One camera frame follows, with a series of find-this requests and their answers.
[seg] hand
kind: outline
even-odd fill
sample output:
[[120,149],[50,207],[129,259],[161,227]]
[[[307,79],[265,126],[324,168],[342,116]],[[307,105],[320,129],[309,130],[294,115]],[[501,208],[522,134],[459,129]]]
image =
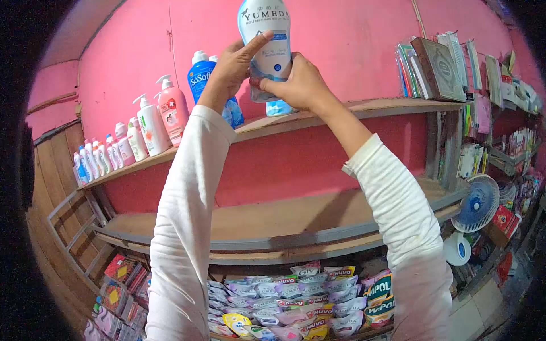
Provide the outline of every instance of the hand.
[[318,68],[301,53],[292,53],[292,72],[286,82],[251,78],[250,85],[270,92],[290,106],[326,115],[332,106],[341,102],[332,94]]
[[246,46],[239,39],[227,47],[220,55],[197,104],[205,105],[222,114],[228,99],[235,96],[243,80],[250,77],[249,66],[252,57],[273,36],[273,31],[268,30],[252,38]]

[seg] book cover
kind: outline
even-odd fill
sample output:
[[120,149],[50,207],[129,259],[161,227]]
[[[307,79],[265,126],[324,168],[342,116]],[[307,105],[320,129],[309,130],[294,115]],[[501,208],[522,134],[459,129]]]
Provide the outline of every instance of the book cover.
[[434,99],[466,102],[449,49],[424,38],[415,38],[411,44],[419,57]]

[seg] white long sleeve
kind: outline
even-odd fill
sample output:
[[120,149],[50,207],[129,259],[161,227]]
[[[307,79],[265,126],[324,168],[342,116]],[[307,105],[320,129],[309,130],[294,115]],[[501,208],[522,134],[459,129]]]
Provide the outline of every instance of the white long sleeve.
[[208,340],[206,289],[214,194],[236,133],[196,105],[170,168],[150,245],[147,340]]
[[447,339],[453,275],[421,187],[377,134],[343,170],[360,183],[388,247],[396,305],[393,340]]

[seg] pink soap bottle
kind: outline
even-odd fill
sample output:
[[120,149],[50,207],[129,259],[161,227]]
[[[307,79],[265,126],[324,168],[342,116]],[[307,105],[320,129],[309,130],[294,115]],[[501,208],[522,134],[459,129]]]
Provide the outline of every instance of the pink soap bottle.
[[182,140],[182,132],[189,119],[188,105],[182,90],[173,85],[171,75],[161,77],[161,95],[159,96],[159,115],[167,129],[173,146],[178,147]]

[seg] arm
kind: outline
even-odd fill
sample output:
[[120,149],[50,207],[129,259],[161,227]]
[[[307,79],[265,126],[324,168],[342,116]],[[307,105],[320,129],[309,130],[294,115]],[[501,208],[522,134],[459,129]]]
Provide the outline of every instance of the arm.
[[350,157],[343,170],[359,181],[389,250],[396,303],[393,339],[446,339],[453,279],[438,221],[415,178],[335,98],[301,54],[293,55],[287,82],[251,79],[251,85],[316,113]]
[[250,60],[273,37],[266,31],[246,46],[228,47],[212,72],[182,136],[157,208],[150,244],[147,340],[208,340],[210,224],[214,195],[236,133],[224,121]]

